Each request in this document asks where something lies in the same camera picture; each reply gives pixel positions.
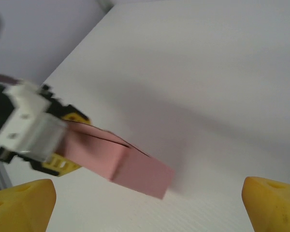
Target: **yellow object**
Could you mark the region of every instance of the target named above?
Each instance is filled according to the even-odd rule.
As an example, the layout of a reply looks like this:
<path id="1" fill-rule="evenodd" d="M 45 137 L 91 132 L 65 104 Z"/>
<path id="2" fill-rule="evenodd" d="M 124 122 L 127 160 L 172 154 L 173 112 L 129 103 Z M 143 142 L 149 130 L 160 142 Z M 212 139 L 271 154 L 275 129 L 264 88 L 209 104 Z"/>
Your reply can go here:
<path id="1" fill-rule="evenodd" d="M 68 113 L 67 115 L 62 117 L 62 119 L 75 121 L 75 122 L 81 122 L 81 123 L 90 125 L 89 119 L 85 119 L 81 117 L 78 113 L 74 113 L 74 112 Z M 50 161 L 42 163 L 42 167 L 59 172 L 58 176 L 62 176 L 67 173 L 73 172 L 76 169 L 79 169 L 81 166 L 54 153 Z"/>
<path id="2" fill-rule="evenodd" d="M 36 180 L 0 191 L 0 232 L 44 232 L 56 202 L 53 182 Z"/>
<path id="3" fill-rule="evenodd" d="M 247 177 L 242 199 L 255 232 L 290 232 L 290 185 Z"/>

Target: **gray wall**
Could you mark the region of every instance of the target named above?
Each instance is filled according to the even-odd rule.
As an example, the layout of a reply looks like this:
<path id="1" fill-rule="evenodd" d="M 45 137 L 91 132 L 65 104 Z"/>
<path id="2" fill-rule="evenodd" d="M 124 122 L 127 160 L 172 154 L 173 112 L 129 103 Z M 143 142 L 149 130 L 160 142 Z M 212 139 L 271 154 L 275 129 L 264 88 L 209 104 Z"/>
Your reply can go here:
<path id="1" fill-rule="evenodd" d="M 0 0 L 0 73 L 40 84 L 104 15 L 96 0 Z"/>

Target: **pink block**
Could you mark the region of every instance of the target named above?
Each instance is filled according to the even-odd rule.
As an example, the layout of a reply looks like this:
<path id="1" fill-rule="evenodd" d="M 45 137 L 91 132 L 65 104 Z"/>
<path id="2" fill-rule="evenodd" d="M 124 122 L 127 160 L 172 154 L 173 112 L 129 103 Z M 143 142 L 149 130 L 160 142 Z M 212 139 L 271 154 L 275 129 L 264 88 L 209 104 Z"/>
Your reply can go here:
<path id="1" fill-rule="evenodd" d="M 59 154 L 114 183 L 163 198 L 174 176 L 171 168 L 111 132 L 67 123 L 68 133 Z"/>

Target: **pink foam block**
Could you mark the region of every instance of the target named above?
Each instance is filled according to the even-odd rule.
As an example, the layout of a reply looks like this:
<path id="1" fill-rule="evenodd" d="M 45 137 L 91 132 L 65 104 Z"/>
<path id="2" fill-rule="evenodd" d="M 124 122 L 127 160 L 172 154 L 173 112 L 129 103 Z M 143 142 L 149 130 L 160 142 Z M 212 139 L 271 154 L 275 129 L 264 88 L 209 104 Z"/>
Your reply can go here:
<path id="1" fill-rule="evenodd" d="M 69 129 L 58 153 L 108 180 L 162 199 L 174 171 L 118 136 L 67 121 Z"/>

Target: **pink rectangular object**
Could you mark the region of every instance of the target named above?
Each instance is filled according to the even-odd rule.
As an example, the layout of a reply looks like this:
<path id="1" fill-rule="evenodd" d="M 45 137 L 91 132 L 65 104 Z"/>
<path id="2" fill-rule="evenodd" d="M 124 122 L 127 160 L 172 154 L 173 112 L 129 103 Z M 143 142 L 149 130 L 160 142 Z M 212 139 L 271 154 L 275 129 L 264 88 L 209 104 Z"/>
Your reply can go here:
<path id="1" fill-rule="evenodd" d="M 67 121 L 61 155 L 108 180 L 162 199 L 174 171 L 123 139 L 99 128 Z"/>

